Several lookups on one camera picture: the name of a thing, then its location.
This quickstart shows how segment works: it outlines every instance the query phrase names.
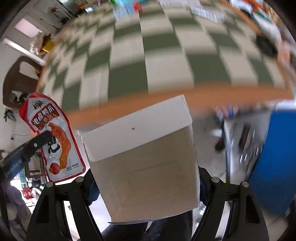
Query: screw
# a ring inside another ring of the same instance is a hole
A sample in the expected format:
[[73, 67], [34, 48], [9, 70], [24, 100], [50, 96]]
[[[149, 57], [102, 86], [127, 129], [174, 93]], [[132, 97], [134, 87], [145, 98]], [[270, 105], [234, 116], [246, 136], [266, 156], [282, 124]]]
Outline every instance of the screw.
[[51, 188], [53, 185], [54, 185], [53, 182], [48, 182], [48, 183], [46, 184], [46, 186], [47, 186], [48, 188]]
[[249, 186], [249, 184], [247, 182], [242, 182], [242, 185], [247, 188]]
[[220, 181], [220, 179], [218, 177], [212, 177], [212, 181], [215, 183], [218, 183]]
[[80, 182], [82, 182], [83, 180], [84, 180], [83, 177], [77, 177], [77, 178], [75, 179], [75, 181], [76, 181], [77, 183], [80, 183]]

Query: person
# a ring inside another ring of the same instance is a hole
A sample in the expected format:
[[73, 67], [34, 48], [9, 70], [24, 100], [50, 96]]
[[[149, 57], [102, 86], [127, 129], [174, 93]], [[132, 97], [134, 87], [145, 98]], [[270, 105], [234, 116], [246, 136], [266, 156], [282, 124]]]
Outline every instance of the person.
[[190, 241], [192, 235], [192, 210], [177, 216], [148, 222], [110, 224], [102, 235], [105, 241]]

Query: table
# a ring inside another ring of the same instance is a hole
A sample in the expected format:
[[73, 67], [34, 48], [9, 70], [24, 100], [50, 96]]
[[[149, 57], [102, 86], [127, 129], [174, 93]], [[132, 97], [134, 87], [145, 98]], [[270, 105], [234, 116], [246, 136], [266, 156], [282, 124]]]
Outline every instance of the table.
[[254, 43], [260, 30], [221, 1], [200, 2], [227, 14], [223, 23], [156, 1], [119, 20], [110, 5], [85, 14], [61, 33], [38, 91], [72, 126], [106, 123], [179, 94], [192, 112], [293, 98], [279, 61]]

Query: brown chair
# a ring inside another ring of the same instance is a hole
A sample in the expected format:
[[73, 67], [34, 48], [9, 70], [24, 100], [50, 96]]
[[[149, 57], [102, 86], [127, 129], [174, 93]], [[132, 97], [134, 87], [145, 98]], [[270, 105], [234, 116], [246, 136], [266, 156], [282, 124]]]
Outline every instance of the brown chair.
[[10, 95], [12, 91], [20, 91], [23, 93], [35, 92], [38, 80], [30, 78], [24, 74], [20, 73], [20, 63], [26, 62], [33, 66], [35, 69], [41, 72], [42, 66], [35, 62], [34, 60], [22, 56], [13, 64], [13, 66], [8, 71], [4, 83], [3, 83], [3, 105], [7, 109], [20, 108], [21, 103], [14, 103], [10, 101]]

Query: brand logo on package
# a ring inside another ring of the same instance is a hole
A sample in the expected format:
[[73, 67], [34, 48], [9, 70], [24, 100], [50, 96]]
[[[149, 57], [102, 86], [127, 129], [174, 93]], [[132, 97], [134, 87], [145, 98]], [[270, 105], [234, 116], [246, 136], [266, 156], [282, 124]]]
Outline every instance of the brand logo on package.
[[54, 106], [51, 103], [49, 103], [42, 110], [36, 113], [31, 122], [39, 130], [42, 130], [45, 124], [47, 124], [50, 120], [58, 116], [58, 111], [54, 108]]
[[37, 110], [38, 108], [44, 105], [44, 102], [41, 100], [32, 101], [32, 105], [34, 106], [34, 109]]

